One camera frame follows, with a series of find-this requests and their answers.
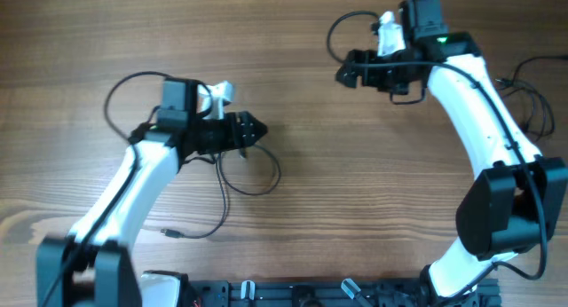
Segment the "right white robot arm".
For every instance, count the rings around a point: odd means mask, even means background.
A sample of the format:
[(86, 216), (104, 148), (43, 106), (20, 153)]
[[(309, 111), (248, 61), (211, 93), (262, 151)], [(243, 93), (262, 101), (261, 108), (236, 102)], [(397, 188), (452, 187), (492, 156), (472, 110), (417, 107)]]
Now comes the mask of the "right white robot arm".
[(415, 303), (484, 303), (483, 280), (537, 248), (532, 279), (546, 270), (548, 244), (567, 190), (567, 168), (545, 157), (517, 126), (489, 78), (470, 34), (451, 32), (440, 0), (405, 0), (396, 12), (374, 15), (373, 50), (340, 59), (342, 85), (373, 87), (405, 105), (409, 86), (421, 84), (448, 114), (469, 156), (474, 183), (456, 211), (457, 239), (418, 280)]

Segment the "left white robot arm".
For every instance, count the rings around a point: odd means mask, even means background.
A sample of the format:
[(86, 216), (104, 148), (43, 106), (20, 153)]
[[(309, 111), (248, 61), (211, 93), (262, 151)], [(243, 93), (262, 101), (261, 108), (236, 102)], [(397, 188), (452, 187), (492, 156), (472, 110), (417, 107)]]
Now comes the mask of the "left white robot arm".
[(268, 128), (247, 111), (226, 113), (233, 87), (164, 75), (162, 102), (131, 134), (121, 167), (92, 208), (63, 238), (36, 251), (40, 306), (200, 306), (187, 275), (136, 276), (131, 251), (162, 190), (192, 154), (253, 146)]

